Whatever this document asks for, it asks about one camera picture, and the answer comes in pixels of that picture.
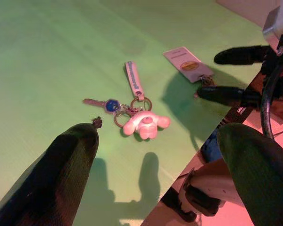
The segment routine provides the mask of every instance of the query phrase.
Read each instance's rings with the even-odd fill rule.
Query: green table
[[[53,139],[101,116],[100,146],[75,226],[139,225],[229,108],[193,94],[163,57],[187,47],[217,84],[246,87],[256,66],[218,66],[219,51],[264,44],[261,29],[213,0],[0,0],[0,200]],[[89,97],[133,96],[123,70],[138,65],[153,111],[172,124],[149,142],[124,137]]]

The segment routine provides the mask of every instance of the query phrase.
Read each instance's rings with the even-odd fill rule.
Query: blue object
[[[115,112],[116,110],[118,110],[120,108],[120,104],[117,100],[113,100],[113,99],[109,99],[106,102],[105,105],[106,111],[107,112]]]
[[[212,162],[222,158],[217,142],[217,132],[218,129],[215,129],[200,149],[206,162]]]

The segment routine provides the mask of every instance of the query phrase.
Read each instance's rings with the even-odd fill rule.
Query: orange sticker
[[[193,71],[196,68],[198,68],[199,64],[195,61],[188,61],[184,62],[182,65],[180,65],[180,68],[184,71]]]

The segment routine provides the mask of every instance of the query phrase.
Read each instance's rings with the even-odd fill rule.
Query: key
[[[107,101],[98,101],[93,99],[84,99],[83,103],[104,108],[106,113],[115,114],[121,107],[119,101],[109,99]]]

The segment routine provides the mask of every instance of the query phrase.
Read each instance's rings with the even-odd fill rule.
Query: blue key head
[[[105,110],[108,113],[114,113],[120,108],[120,104],[117,100],[109,99],[105,104]]]

